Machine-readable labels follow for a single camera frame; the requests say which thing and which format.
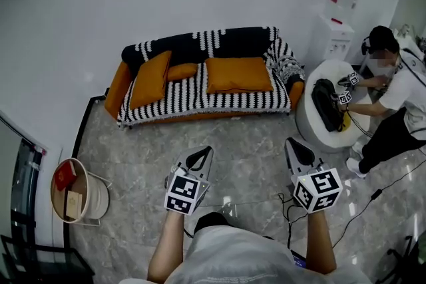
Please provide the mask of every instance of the white shirt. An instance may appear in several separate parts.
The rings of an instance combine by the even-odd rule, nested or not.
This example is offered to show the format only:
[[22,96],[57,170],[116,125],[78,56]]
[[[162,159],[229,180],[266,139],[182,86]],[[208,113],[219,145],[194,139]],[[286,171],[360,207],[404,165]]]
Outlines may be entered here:
[[[147,284],[126,279],[120,284]],[[294,264],[290,250],[277,241],[229,226],[205,227],[196,233],[185,261],[166,284],[268,283],[361,284],[370,280],[348,263],[329,275]]]
[[[400,54],[404,60],[411,58],[411,55],[405,51],[401,51]],[[415,73],[426,84],[426,76],[420,72],[415,71]],[[402,106],[407,108],[404,123],[409,132],[426,128],[426,88],[410,70],[404,68],[398,71],[393,76],[387,92],[379,101],[388,109],[399,110]],[[426,140],[426,130],[412,135],[418,140]]]

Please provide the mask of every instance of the dark hair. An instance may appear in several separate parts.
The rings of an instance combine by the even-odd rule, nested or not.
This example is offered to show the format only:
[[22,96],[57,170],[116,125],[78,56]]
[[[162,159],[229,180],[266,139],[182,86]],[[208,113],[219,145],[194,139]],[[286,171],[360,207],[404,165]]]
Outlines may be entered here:
[[370,32],[370,51],[389,50],[392,53],[399,51],[399,43],[393,36],[391,29],[384,26],[376,26]]

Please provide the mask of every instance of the marble floor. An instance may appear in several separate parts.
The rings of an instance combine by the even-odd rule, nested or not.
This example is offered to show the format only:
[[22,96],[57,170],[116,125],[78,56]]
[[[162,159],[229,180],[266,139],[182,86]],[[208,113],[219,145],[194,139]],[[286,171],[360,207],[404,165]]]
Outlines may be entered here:
[[[100,227],[72,225],[71,245],[95,271],[95,283],[146,278],[166,214],[164,178],[182,150],[200,145],[214,149],[209,177],[213,186],[201,206],[186,218],[187,230],[194,231],[200,216],[223,212],[235,226],[286,244],[288,226],[277,193],[289,198],[284,141],[297,135],[294,116],[281,114],[150,124],[122,131],[103,104],[95,104],[79,159],[91,172],[113,182],[110,206]],[[391,184],[426,159],[418,150],[407,152],[359,179],[345,167],[348,156],[349,150],[327,155],[344,186],[337,204],[327,210],[333,242],[377,188]],[[424,183],[426,163],[383,191],[336,245],[337,262],[360,266],[373,282],[389,271],[394,259],[386,251],[390,247],[402,251],[406,235],[420,235],[426,228]],[[292,208],[290,219],[304,214],[302,208]],[[306,255],[306,231],[306,218],[293,225],[291,248],[301,255]],[[185,236],[184,248],[189,245]]]

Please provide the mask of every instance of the black cable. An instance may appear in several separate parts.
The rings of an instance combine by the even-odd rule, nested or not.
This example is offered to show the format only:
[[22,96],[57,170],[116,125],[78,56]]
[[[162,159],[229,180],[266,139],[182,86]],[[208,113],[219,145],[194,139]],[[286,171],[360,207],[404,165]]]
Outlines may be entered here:
[[364,130],[362,127],[361,127],[361,124],[356,120],[356,119],[354,119],[353,117],[352,117],[352,115],[349,113],[349,111],[347,111],[347,115],[351,118],[351,120],[352,120],[352,122],[357,126],[357,128],[360,130],[360,131],[362,131],[366,136],[368,136],[369,138],[372,138],[373,137],[373,134],[372,133],[370,133],[370,132],[368,132],[368,131],[366,131],[366,130]]
[[[426,156],[426,154],[419,148],[419,151],[420,151],[420,153],[422,153],[423,155],[425,155]],[[348,223],[346,224],[346,226],[345,226],[345,229],[344,229],[344,231],[343,231],[343,233],[342,233],[342,235],[341,235],[341,237],[339,238],[339,240],[337,240],[335,243],[334,243],[334,245],[333,245],[333,248],[337,245],[337,243],[339,243],[339,241],[341,241],[341,239],[343,238],[343,236],[345,235],[345,232],[346,232],[346,230],[347,230],[347,228],[348,228],[348,226],[349,226],[349,224],[353,221],[353,220],[355,220],[357,217],[359,217],[362,213],[364,213],[364,211],[367,209],[367,207],[368,207],[368,205],[373,201],[373,200],[376,200],[381,194],[382,194],[382,192],[384,191],[384,190],[386,190],[387,188],[390,188],[390,187],[392,187],[394,184],[396,184],[398,181],[401,181],[403,178],[405,178],[406,176],[408,176],[410,173],[412,173],[412,172],[414,172],[416,169],[418,169],[418,167],[420,167],[422,164],[424,164],[426,162],[426,159],[424,160],[424,161],[422,161],[419,165],[417,165],[416,167],[414,167],[412,170],[410,170],[408,173],[406,173],[406,174],[404,174],[404,175],[402,175],[402,177],[400,177],[399,179],[396,179],[394,182],[392,182],[390,185],[388,185],[388,186],[386,186],[386,187],[384,187],[384,188],[382,188],[382,189],[378,189],[377,191],[375,191],[374,193],[373,193],[373,195],[371,196],[371,198],[370,198],[370,201],[367,203],[367,205],[364,207],[364,209],[359,213],[359,214],[357,214],[355,217],[353,217],[352,219],[350,219],[349,221],[348,221]]]
[[344,231],[343,231],[343,233],[341,234],[341,236],[340,236],[340,238],[339,238],[339,240],[337,240],[335,243],[334,243],[334,245],[333,245],[333,248],[339,243],[339,241],[341,241],[342,239],[343,239],[343,236],[345,235],[345,233],[346,233],[346,230],[347,230],[347,228],[349,227],[349,224],[353,221],[353,220],[355,220],[356,218],[358,218],[362,213],[364,213],[364,211],[367,209],[367,207],[368,207],[368,205],[372,202],[373,200],[372,199],[370,199],[370,201],[368,202],[368,204],[364,207],[364,209],[360,212],[360,213],[358,213],[355,217],[353,217],[352,219],[350,219],[349,220],[349,222],[346,224],[346,227],[345,227],[345,229],[344,229]]
[[186,229],[185,229],[185,227],[184,227],[184,232],[185,232],[185,234],[189,237],[189,238],[191,238],[191,239],[193,239],[194,238],[194,236],[192,235],[192,234],[190,234]]
[[284,204],[287,202],[290,202],[293,200],[293,198],[290,198],[289,200],[285,200],[285,196],[283,193],[278,193],[278,197],[281,200],[282,203],[282,215],[284,217],[284,219],[287,220],[288,222],[288,238],[287,238],[287,248],[290,249],[290,241],[292,239],[292,226],[295,222],[297,222],[298,220],[302,219],[303,217],[306,217],[308,214],[303,215],[302,217],[299,217],[298,219],[294,220],[294,221],[290,221],[290,217],[289,217],[289,213],[290,213],[290,208],[292,207],[298,207],[296,205],[290,205],[287,207],[287,215],[284,214]]
[[415,77],[415,78],[417,78],[417,80],[421,83],[421,84],[423,84],[423,86],[426,88],[426,84],[420,79],[420,77],[413,71],[413,70],[411,70],[411,68],[408,66],[408,64],[402,59],[402,57],[401,57],[401,61],[402,61],[402,63],[404,63],[404,65],[407,67],[407,69],[408,70],[410,70],[411,71],[411,73],[413,74],[413,76]]

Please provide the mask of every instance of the red book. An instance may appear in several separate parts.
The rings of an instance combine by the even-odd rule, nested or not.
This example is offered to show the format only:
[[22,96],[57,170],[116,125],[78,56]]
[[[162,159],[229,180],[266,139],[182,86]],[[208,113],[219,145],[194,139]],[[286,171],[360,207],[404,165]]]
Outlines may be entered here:
[[77,179],[75,174],[74,165],[71,161],[64,162],[64,164],[55,172],[55,183],[58,191],[63,190],[69,184]]

